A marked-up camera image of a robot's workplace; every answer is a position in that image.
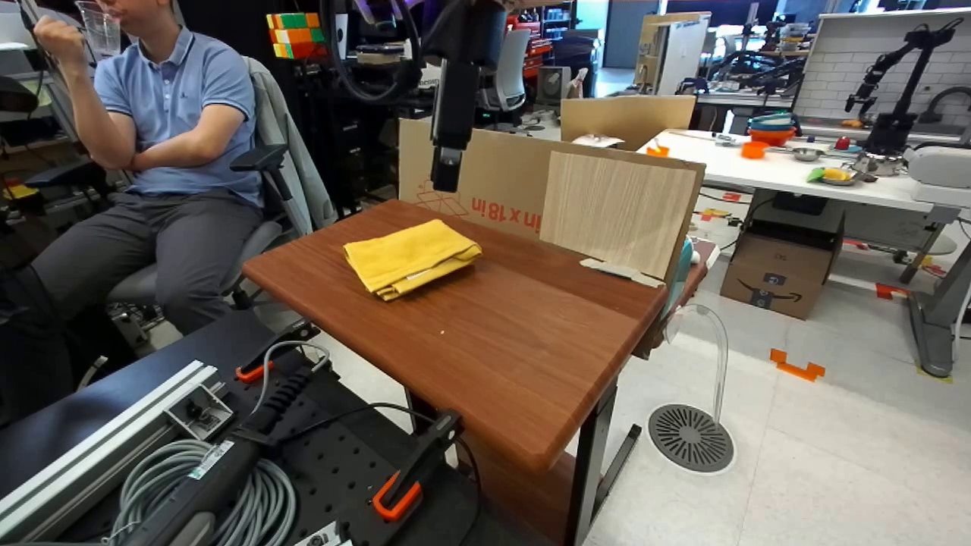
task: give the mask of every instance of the white floor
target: white floor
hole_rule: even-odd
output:
[[[718,418],[733,439],[733,461],[718,474],[693,474],[642,433],[589,543],[971,543],[969,342],[959,346],[953,378],[932,378],[912,363],[901,299],[829,283],[813,320],[799,321],[718,297],[722,273],[725,262],[649,360],[632,359],[625,366],[609,451],[628,424],[647,424],[661,402],[709,412],[718,349],[701,302],[729,327]],[[403,400],[392,378],[335,341],[316,342],[330,349],[359,393]],[[771,349],[789,352],[793,363],[817,360],[824,375],[806,383],[781,372]]]

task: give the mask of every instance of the chair back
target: chair back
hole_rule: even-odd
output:
[[[286,94],[276,75],[254,59],[245,59],[248,78],[254,86],[254,133],[258,147],[286,147],[278,164],[278,181],[289,192],[281,200],[286,215],[297,233],[314,233],[336,222],[335,200],[322,173],[316,170],[306,144],[291,117]]]

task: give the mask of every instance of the man's hand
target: man's hand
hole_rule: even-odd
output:
[[[85,33],[64,18],[44,15],[34,28],[35,46],[67,73],[88,71]]]

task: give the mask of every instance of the gray cable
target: gray cable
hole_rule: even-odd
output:
[[[112,540],[133,531],[209,451],[209,444],[177,439],[144,459],[120,483]],[[291,480],[272,461],[258,461],[214,537],[218,546],[281,546],[294,518]]]

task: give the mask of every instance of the white table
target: white table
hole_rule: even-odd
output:
[[[959,217],[963,210],[971,210],[971,192],[922,186],[906,173],[881,176],[876,181],[862,181],[850,187],[806,181],[806,173],[817,164],[802,164],[787,148],[767,148],[762,161],[746,161],[741,159],[741,148],[718,147],[709,133],[701,131],[666,131],[647,147],[667,147],[670,159],[707,164],[707,186],[824,197],[831,202],[843,202],[840,211],[848,215],[869,210],[856,225],[848,217],[843,233],[872,232],[881,238],[881,232],[889,232],[884,238],[892,244],[898,238],[898,232],[892,226],[910,226],[917,232],[912,238],[922,240],[918,259],[932,248],[948,222]],[[963,315],[969,286],[971,246],[949,268],[948,279],[938,286],[934,293],[906,297],[917,359],[918,366],[932,375],[949,375],[953,371],[953,326]]]
[[[767,148],[762,161],[746,161],[736,148],[718,147],[705,131],[666,131],[649,147],[667,147],[670,159],[705,164],[705,181],[709,186],[789,192],[906,211],[932,211],[934,207],[971,210],[971,192],[918,186],[906,173],[850,187],[806,181],[817,164],[802,164],[787,148]]]

